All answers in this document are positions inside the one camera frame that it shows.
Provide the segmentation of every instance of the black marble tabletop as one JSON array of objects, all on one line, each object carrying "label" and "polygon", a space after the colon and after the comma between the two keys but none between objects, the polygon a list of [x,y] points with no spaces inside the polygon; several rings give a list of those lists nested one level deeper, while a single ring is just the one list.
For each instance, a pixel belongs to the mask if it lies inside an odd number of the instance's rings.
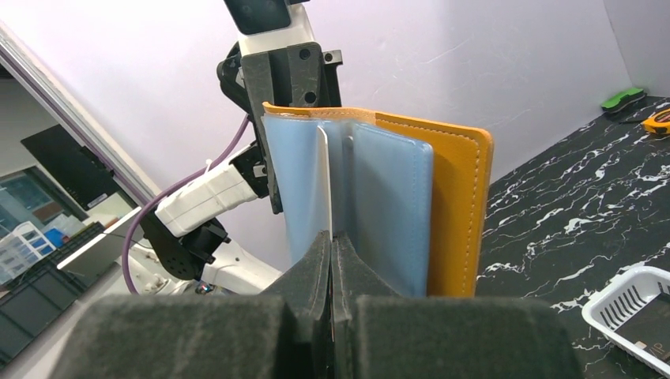
[{"label": "black marble tabletop", "polygon": [[[618,117],[670,107],[647,98]],[[670,271],[670,137],[600,117],[491,185],[478,295],[554,309],[585,377],[657,378],[582,319],[589,296],[641,265]]]}]

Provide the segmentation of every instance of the marble countertop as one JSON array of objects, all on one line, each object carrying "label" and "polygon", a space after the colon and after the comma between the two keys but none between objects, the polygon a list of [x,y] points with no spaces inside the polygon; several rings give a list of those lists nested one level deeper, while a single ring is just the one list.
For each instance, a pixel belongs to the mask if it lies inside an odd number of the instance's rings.
[{"label": "marble countertop", "polygon": [[[670,107],[648,98],[618,121]],[[585,377],[657,378],[582,319],[617,273],[670,271],[670,137],[600,117],[491,185],[478,295],[538,298],[564,323]]]}]

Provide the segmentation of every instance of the blue object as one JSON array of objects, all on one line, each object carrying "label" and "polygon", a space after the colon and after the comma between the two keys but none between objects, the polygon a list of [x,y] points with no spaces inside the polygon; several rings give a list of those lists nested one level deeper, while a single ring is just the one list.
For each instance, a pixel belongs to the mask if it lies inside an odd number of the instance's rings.
[{"label": "blue object", "polygon": [[403,295],[426,294],[430,250],[432,147],[353,121],[266,115],[292,263],[327,228],[317,177],[317,127],[328,136],[333,231]]},{"label": "blue object", "polygon": [[46,231],[44,233],[44,236],[47,237],[47,239],[49,240],[49,242],[51,242],[53,246],[56,246],[57,248],[63,246],[62,239],[63,237],[65,237],[65,235],[55,227]]}]

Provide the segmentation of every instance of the desk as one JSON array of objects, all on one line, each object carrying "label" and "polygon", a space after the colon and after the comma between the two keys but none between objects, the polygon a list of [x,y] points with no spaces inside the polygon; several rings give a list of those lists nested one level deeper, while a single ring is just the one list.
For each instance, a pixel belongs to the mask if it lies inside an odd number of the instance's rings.
[{"label": "desk", "polygon": [[[620,120],[670,107],[648,98]],[[670,137],[598,118],[491,185],[478,295],[539,298],[570,335],[585,377],[656,378],[582,319],[617,273],[670,271]]]}]

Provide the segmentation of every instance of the orange leather edge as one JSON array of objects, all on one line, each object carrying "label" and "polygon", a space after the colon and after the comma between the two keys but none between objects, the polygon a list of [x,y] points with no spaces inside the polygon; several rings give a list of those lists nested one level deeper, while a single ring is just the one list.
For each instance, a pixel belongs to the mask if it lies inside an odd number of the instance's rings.
[{"label": "orange leather edge", "polygon": [[475,294],[493,156],[489,132],[362,108],[264,106],[266,113],[274,115],[353,118],[430,143],[435,158],[427,293]]}]

